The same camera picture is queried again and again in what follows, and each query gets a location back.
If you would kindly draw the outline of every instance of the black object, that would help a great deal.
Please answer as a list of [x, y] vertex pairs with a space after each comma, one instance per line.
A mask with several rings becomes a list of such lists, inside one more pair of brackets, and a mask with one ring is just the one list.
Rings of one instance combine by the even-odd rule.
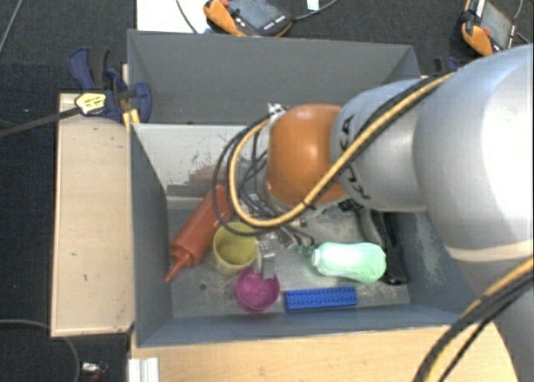
[[385, 250], [386, 270], [380, 280], [391, 285], [407, 283], [402, 249], [391, 216], [368, 208], [356, 210], [356, 216], [364, 236], [369, 241], [380, 243]]
[[516, 26], [488, 0], [467, 0], [458, 20], [464, 40], [483, 56], [511, 48]]
[[287, 10], [269, 0], [208, 0], [204, 13], [215, 32], [232, 35], [278, 37], [293, 22]]

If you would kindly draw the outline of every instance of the gray bin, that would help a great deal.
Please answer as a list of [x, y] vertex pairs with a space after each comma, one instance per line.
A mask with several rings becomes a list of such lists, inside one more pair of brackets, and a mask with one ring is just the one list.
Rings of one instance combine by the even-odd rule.
[[[473, 299], [425, 214], [395, 217], [409, 283], [358, 285], [354, 309], [287, 314], [279, 302], [246, 314], [232, 301], [234, 279], [214, 272], [210, 253], [164, 282], [169, 241], [207, 192], [225, 140], [264, 116], [267, 103], [343, 105], [366, 89], [418, 78], [411, 47], [129, 31], [128, 70], [130, 83], [147, 81], [154, 96], [150, 123], [131, 133], [139, 347], [449, 324]], [[296, 259], [292, 250], [277, 256], [282, 289], [310, 280], [309, 287], [347, 285], [302, 272], [311, 269], [284, 273]]]

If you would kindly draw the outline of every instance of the orange squeeze bottle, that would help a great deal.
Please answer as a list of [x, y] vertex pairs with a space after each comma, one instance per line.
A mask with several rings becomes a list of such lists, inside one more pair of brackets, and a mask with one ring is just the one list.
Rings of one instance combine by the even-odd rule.
[[[222, 219], [228, 222], [234, 215], [234, 210], [228, 203], [226, 188], [223, 185], [215, 187], [215, 200]], [[215, 231], [220, 225], [210, 190], [173, 239], [170, 255], [174, 265], [167, 273], [165, 283], [174, 278], [183, 267], [188, 268], [192, 264], [202, 262], [204, 255], [212, 246]]]

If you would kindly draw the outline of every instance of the yellow cable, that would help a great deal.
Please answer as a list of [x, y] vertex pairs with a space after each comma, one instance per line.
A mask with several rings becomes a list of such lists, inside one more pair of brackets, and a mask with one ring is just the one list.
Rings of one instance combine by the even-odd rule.
[[444, 75], [431, 83], [424, 85], [419, 88], [406, 98], [402, 99], [398, 104], [393, 108], [382, 114], [378, 117], [369, 127], [367, 127], [358, 137], [352, 142], [352, 144], [340, 155], [340, 157], [335, 161], [335, 163], [329, 168], [326, 174], [321, 178], [321, 180], [311, 189], [311, 191], [306, 195], [303, 202], [293, 207], [288, 212], [281, 214], [280, 216], [273, 219], [256, 219], [248, 215], [242, 208], [239, 202], [239, 195], [237, 192], [237, 184], [235, 181], [236, 171], [238, 166], [239, 155], [243, 150], [244, 146], [249, 142], [251, 138], [254, 137], [264, 126], [266, 126], [270, 120], [266, 119], [264, 122], [258, 124], [252, 128], [237, 144], [235, 147], [234, 157], [229, 161], [229, 195], [232, 205], [235, 208], [237, 215], [245, 223], [254, 226], [256, 228], [275, 228], [281, 224], [285, 224], [295, 217], [302, 214], [308, 206], [313, 203], [313, 200], [320, 192], [326, 187], [326, 185], [332, 181], [337, 172], [352, 158], [354, 153], [365, 144], [365, 142], [373, 136], [377, 131], [382, 128], [391, 118], [395, 117], [398, 113], [404, 110], [407, 106], [416, 101], [421, 95], [429, 93], [432, 89], [436, 88], [438, 85], [444, 83], [452, 73]]
[[[495, 283], [493, 283], [490, 287], [488, 287], [484, 291], [482, 296], [479, 299], [476, 299], [471, 305], [469, 305], [461, 316], [463, 317], [464, 315], [469, 313], [471, 310], [473, 310], [482, 301], [482, 299], [485, 296], [494, 294], [497, 290], [506, 287], [510, 283], [513, 283], [516, 279], [526, 274], [528, 271], [532, 270], [533, 267], [534, 267], [534, 258], [532, 257], [518, 264], [514, 269], [512, 269], [510, 272], [500, 277]], [[446, 353], [449, 349], [451, 349], [451, 346], [452, 346], [452, 341], [449, 342], [449, 344], [447, 344], [441, 350], [441, 352], [437, 355], [436, 359], [434, 360], [434, 363], [428, 369], [428, 373], [426, 374], [426, 377], [424, 379], [425, 382], [433, 382], [434, 380], [439, 380], [439, 377], [443, 369], [445, 368], [444, 366], [441, 365], [441, 363], [445, 360]]]

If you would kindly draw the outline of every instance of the orange handheld device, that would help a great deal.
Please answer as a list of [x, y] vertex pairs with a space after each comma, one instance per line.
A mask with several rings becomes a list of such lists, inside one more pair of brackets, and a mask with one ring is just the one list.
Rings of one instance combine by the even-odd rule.
[[289, 12], [269, 0], [208, 0], [204, 14], [216, 32], [242, 37], [279, 37], [293, 24]]
[[516, 26], [488, 0], [467, 0], [461, 35], [482, 56], [511, 47]]

